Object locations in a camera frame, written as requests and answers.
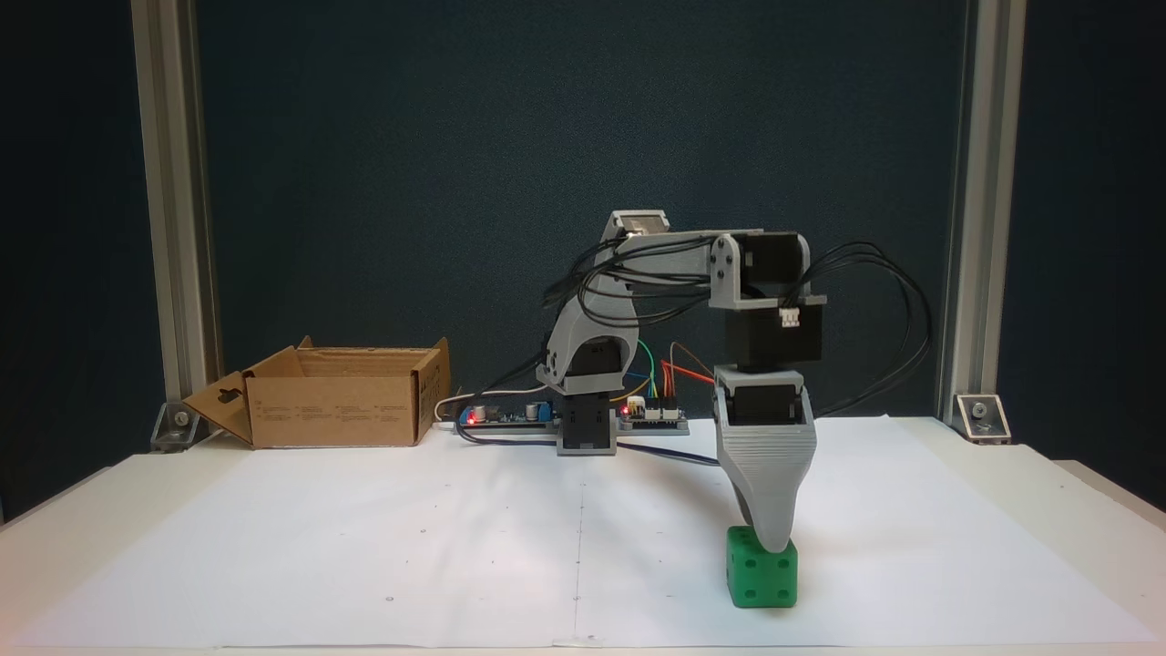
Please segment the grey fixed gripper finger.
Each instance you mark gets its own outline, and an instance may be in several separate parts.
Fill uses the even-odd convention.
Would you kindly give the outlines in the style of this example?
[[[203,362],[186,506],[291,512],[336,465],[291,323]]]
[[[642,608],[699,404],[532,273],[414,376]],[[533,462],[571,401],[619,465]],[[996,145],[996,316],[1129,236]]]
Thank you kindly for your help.
[[[791,544],[798,494],[812,468],[816,431],[719,431],[718,463],[730,482],[749,486],[751,507],[766,551]]]

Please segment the dark moving gripper finger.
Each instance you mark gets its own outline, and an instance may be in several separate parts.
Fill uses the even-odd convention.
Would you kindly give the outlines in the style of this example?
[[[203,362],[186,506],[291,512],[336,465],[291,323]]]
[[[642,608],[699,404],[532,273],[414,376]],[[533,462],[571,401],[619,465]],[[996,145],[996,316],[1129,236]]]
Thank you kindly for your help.
[[[754,532],[756,536],[761,535],[761,532],[758,532],[754,523],[754,517],[751,507],[750,487],[738,485],[737,480],[732,480],[731,482],[737,505],[742,512],[742,520],[744,520],[745,525],[749,527],[752,530],[752,532]]]

